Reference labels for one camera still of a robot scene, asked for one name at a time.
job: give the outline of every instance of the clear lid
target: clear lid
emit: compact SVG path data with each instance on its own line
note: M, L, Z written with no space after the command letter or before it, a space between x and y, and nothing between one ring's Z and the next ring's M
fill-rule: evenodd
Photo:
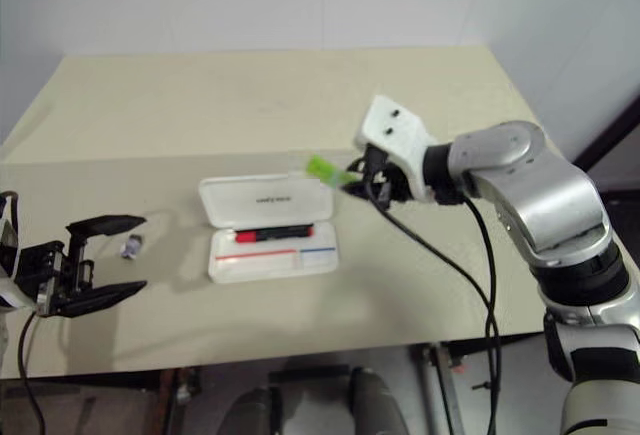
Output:
M333 214L333 190L303 174L206 178L200 197L214 227L303 225Z

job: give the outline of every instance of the red stripe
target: red stripe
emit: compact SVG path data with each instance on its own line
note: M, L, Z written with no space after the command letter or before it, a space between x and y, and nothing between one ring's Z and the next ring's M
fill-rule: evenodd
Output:
M282 255L284 253L296 253L297 250L274 250L272 252L254 252L254 253L240 253L238 255L224 255L222 257L216 257L216 260L227 260L228 258L247 258L247 257L261 257L263 255Z

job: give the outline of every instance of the black cable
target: black cable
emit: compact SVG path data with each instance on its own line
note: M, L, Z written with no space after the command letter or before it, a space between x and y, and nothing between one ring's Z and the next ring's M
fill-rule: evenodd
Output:
M491 390L491 413L490 413L490 417L489 417L489 426L488 426L488 429L487 429L487 434L488 435L495 434L495 420L496 420L496 413L497 413L497 407L498 407L498 403L497 402L498 402L499 381L500 381L500 377L502 375L502 356L501 356L501 347L500 347L500 342L499 342L500 333L498 331L498 324L496 322L495 313L494 313L495 294L496 294L496 290L495 290L495 285L496 285L495 284L495 262L494 262L494 258L493 258L493 249L491 247L491 242L488 239L488 233L487 233L487 238L485 239L486 226L484 225L484 220L482 221L482 224L480 225L480 230L483 233L483 239L485 240L485 245L486 245L486 248L487 248L487 254L488 254L488 257L489 257L490 273L491 273L491 278L492 278L490 283L491 283L491 287L493 288L492 294L490 294L490 295L493 295L493 303L492 303L492 301L490 299L487 298L486 294L482 290L482 287L480 287L480 285L478 285L478 282L464 268L462 268L460 265L458 265L455 261L453 261L447 255L442 253L436 247L434 247L433 245L428 243L420 235L418 235L417 233L412 231L410 228L408 228L406 225L404 225L402 222L400 222L393 215L387 213L387 211L380 205L380 203L378 202L378 200L375 197L375 194L373 193L372 175L371 174L365 174L365 177L363 178L363 182L364 182L365 192L367 194L367 197L369 198L369 201L373 204L373 206L380 213L380 215L382 215L385 219L387 219L387 221L389 221L392 225L394 225L402 233L404 233L409 238L411 238L414 242L418 243L423 248L427 249L433 255L438 257L441 261L443 261L444 263L449 265L451 268L453 268L455 271L457 271L460 275L462 275L464 277L464 279L467 280L471 284L471 286L473 287L475 292L478 294L478 296L482 300L482 303L484 304L485 308L487 309L487 319L486 319L486 323L485 323L485 339L486 339L486 342L487 342L487 354L488 354L488 357L489 357L489 359L491 361L490 369L489 369L490 375L491 375L491 383L490 383L490 387L489 387L490 390ZM493 335L494 335L493 339L491 337L490 331L488 331L486 329L487 326L489 326L491 329L493 329ZM494 363L493 363L493 355L489 355L489 353L491 352L491 350L494 349L494 347L495 347L495 351L496 351L495 367L494 367Z
M463 200L464 204L469 208L469 210L473 214L473 217L476 219L478 228L480 228L482 241L484 242L484 246L487 252L487 260L489 262L489 308L487 309L487 319L485 320L484 327L484 335L485 338L488 339L491 337L489 313L491 313L491 317L495 319L496 297L498 288L496 262L493 255L493 246L491 245L489 231L487 230L487 225L482 218L482 214L467 196L464 196ZM496 415L498 412L498 397L500 394L500 386L502 383L502 344L500 342L500 336L497 333L494 333L492 341L493 348L495 350L495 370L490 370L493 373L491 374L491 417L489 419L489 433L495 433ZM489 356L489 366L493 367L494 360L493 357L490 356L490 353L491 351L487 351L487 355Z
M44 415L42 415L42 410L40 409L40 405L38 405L36 397L33 396L33 392L29 386L29 380L27 379L27 370L24 367L24 340L27 336L27 332L29 331L29 325L31 325L35 316L36 312L29 315L29 318L25 322L22 332L20 333L20 340L18 341L18 371L20 372L20 380L22 380L22 384L27 391L31 408L33 408L36 418L38 419L39 433L40 435L45 435L47 433L47 426L44 421Z
M6 192L0 193L0 197L11 198L11 226L16 234L18 234L18 192L7 190Z

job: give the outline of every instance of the blue stripe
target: blue stripe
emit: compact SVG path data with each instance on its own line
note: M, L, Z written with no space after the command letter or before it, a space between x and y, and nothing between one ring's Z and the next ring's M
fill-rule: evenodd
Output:
M306 252L334 252L336 247L327 247L327 248L304 248L300 250L300 253Z

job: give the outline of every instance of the open plastic box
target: open plastic box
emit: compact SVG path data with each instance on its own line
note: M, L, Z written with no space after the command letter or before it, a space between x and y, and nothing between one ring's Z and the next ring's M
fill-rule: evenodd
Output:
M207 178L200 197L211 225L209 276L217 283L298 277L338 267L333 191L298 174ZM304 238L236 242L236 232L313 224Z

